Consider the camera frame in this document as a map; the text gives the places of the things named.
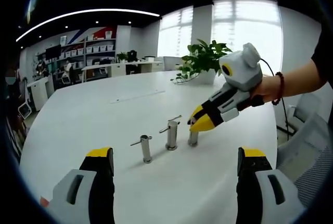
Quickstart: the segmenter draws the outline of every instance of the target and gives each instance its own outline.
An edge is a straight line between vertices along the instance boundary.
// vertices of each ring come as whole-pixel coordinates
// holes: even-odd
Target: metal cylinder
[[[195,147],[198,145],[198,135],[199,132],[189,132],[189,138],[188,138],[188,145],[190,145],[191,147]]]
[[[149,149],[149,137],[147,135],[140,136],[142,154],[144,156],[145,163],[151,163],[150,149]]]
[[[177,148],[177,121],[168,122],[168,140],[165,147],[167,150],[175,150]]]

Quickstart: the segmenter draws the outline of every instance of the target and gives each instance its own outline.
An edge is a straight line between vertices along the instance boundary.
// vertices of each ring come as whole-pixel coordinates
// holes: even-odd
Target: white pot
[[[208,72],[202,71],[196,78],[191,80],[191,82],[196,85],[202,85],[202,84],[213,85],[215,77],[216,77],[215,70],[210,69]]]

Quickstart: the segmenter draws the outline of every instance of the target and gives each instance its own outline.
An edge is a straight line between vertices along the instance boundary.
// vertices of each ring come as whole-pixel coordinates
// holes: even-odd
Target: computer monitor
[[[51,48],[47,48],[45,52],[45,59],[50,60],[52,58],[58,58],[61,54],[61,45],[57,45]]]

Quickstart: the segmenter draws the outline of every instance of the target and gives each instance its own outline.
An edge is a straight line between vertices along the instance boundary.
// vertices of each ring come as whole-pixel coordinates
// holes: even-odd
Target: window
[[[158,56],[182,57],[191,44],[193,7],[184,8],[162,17],[158,39]]]
[[[269,0],[214,1],[212,40],[226,43],[232,51],[252,43],[273,72],[281,70],[282,28],[279,9]],[[264,74],[272,75],[260,62]]]

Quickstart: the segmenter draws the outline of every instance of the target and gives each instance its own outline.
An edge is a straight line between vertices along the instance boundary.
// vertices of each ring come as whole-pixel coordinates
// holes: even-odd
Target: led light strip
[[[75,12],[67,13],[67,14],[64,14],[64,15],[61,15],[61,16],[57,16],[57,17],[48,19],[45,22],[41,22],[40,24],[32,27],[27,32],[23,33],[20,37],[18,37],[16,39],[16,42],[20,41],[24,36],[29,34],[31,31],[37,29],[38,27],[40,27],[44,24],[47,24],[48,22],[52,22],[54,20],[57,20],[57,19],[60,19],[60,18],[63,18],[63,17],[76,15],[76,14],[88,13],[88,12],[101,12],[101,11],[120,11],[120,12],[131,12],[131,13],[145,14],[145,15],[154,16],[154,17],[159,17],[160,16],[159,14],[154,14],[154,13],[140,11],[140,10],[132,10],[132,9],[87,9],[87,10],[80,10],[80,11],[75,11]]]

